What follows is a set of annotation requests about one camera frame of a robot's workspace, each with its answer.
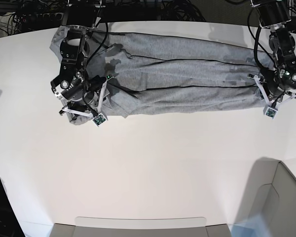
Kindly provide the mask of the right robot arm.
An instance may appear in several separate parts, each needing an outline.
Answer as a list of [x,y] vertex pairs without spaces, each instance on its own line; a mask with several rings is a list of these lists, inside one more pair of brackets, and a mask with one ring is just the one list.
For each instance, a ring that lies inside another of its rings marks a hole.
[[104,0],[70,0],[62,18],[65,37],[61,40],[59,51],[61,66],[58,76],[51,81],[53,94],[65,105],[63,113],[84,117],[98,116],[101,108],[92,107],[94,96],[105,90],[107,77],[90,79],[87,65],[95,56],[90,53],[89,39],[101,19],[106,7]]

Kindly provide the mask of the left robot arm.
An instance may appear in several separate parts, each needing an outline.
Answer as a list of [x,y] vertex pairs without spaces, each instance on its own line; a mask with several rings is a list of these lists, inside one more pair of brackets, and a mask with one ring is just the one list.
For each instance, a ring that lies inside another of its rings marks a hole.
[[[296,43],[286,26],[291,17],[283,0],[252,0],[251,6],[260,16],[254,47],[255,60],[264,78],[263,88],[268,99],[277,100],[285,92],[296,91]],[[270,30],[269,47],[274,60],[273,71],[258,61],[257,50],[262,28]]]

